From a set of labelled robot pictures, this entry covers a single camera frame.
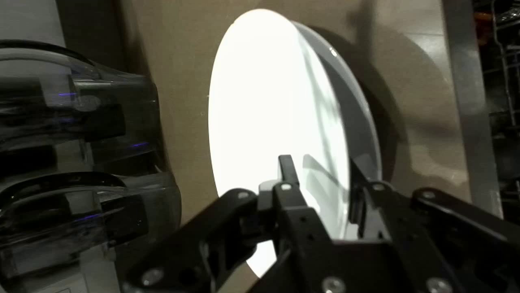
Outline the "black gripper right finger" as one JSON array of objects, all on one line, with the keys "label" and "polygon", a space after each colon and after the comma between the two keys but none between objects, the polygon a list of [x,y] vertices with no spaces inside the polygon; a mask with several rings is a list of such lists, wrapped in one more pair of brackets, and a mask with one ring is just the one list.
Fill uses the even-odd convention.
[{"label": "black gripper right finger", "polygon": [[446,190],[403,195],[351,163],[350,221],[363,241],[392,247],[416,293],[441,293],[434,282],[452,293],[520,293],[519,226]]}]

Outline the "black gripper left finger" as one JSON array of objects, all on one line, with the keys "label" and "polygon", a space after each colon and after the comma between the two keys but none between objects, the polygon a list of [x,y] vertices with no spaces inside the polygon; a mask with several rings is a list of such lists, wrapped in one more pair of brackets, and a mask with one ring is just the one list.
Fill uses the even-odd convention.
[{"label": "black gripper left finger", "polygon": [[187,225],[153,246],[126,275],[130,293],[217,293],[257,246],[275,242],[275,262],[249,293],[291,290],[291,251],[283,225],[283,186],[299,184],[290,155],[278,158],[282,179],[259,194],[231,189]]}]

